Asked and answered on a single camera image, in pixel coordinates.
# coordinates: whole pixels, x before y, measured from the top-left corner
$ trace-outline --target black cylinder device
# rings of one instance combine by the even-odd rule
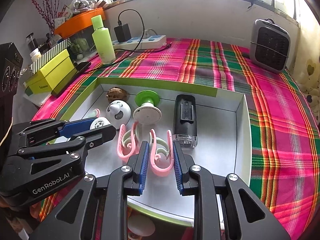
[[[197,146],[196,99],[189,95],[178,95],[174,106],[173,141],[181,147]]]

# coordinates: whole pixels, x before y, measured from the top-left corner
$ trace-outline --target orange storage container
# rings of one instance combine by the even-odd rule
[[[54,30],[54,34],[59,34],[64,39],[69,38],[79,31],[91,26],[91,18],[97,15],[101,15],[102,20],[106,19],[103,8],[97,8],[91,11],[80,13],[79,15],[67,20]]]

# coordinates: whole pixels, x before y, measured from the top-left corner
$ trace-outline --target black power adapter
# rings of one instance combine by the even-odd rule
[[[115,27],[115,33],[117,36],[118,42],[125,42],[131,39],[131,33],[129,25],[126,23],[122,25],[122,22],[118,21],[119,26]]]

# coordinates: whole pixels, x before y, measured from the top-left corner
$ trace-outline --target green bottle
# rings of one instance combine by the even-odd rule
[[[101,15],[91,18],[94,32],[92,38],[103,64],[108,64],[116,59],[108,28],[103,26]]]

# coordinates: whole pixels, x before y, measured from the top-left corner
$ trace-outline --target plaid tablecloth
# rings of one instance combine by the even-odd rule
[[[83,74],[59,97],[50,97],[34,120],[60,118],[97,77],[189,82],[246,94],[252,132],[250,188],[296,240],[310,223],[319,192],[319,131],[308,103],[285,71],[273,74],[242,56],[248,49],[214,41],[168,39],[159,53],[134,53],[121,64]],[[100,67],[99,57],[92,68]],[[68,188],[43,202],[40,216]]]

